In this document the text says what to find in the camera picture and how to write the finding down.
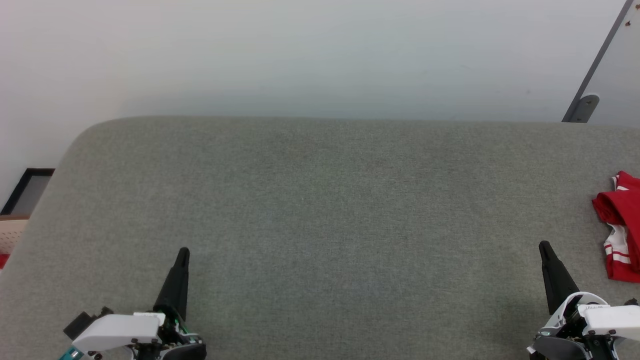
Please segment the gray table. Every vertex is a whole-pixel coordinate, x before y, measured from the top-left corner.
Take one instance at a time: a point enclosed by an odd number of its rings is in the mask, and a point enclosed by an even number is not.
[[[525,359],[537,244],[613,304],[591,199],[640,131],[582,124],[141,118],[71,146],[0,275],[3,359],[57,358],[80,311],[152,307],[191,249],[211,359]]]

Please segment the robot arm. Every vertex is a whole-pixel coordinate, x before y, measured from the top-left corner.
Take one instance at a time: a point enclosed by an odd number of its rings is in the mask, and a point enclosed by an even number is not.
[[[578,289],[549,242],[540,243],[540,256],[551,317],[527,348],[530,359],[618,360],[616,344],[625,338],[640,341],[640,306],[635,299],[610,306]]]
[[[100,315],[81,313],[64,330],[73,341],[60,360],[78,360],[85,354],[101,360],[100,352],[125,347],[133,360],[204,360],[203,339],[184,326],[189,281],[189,249],[180,249],[167,275],[153,312],[116,315],[103,307]]]

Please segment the red object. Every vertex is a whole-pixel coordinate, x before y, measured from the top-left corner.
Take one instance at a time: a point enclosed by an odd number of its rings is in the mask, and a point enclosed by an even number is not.
[[[640,179],[621,171],[614,185],[615,191],[593,199],[600,219],[614,228],[605,241],[607,274],[614,280],[640,282]]]
[[[9,254],[0,254],[0,269],[4,269],[7,260],[9,260]]]

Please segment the white stripe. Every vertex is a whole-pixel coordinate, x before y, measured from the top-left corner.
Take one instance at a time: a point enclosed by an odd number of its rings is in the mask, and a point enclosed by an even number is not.
[[[624,225],[608,225],[611,226],[611,234],[604,241],[604,245],[611,245],[613,251],[617,251],[622,254],[628,254],[629,250],[627,247],[627,227]]]
[[[613,261],[619,261],[625,264],[631,264],[631,259],[626,256],[622,256],[620,254],[613,254]]]
[[[614,250],[612,247],[606,247],[606,248],[604,248],[604,252],[605,252],[605,254],[607,254],[607,255],[611,255],[611,254],[613,254],[613,252],[614,252],[614,251],[615,251],[616,253],[622,254],[622,256],[625,256],[626,258],[628,258],[628,257],[629,257],[629,254],[627,254],[626,252],[620,252],[620,251]]]

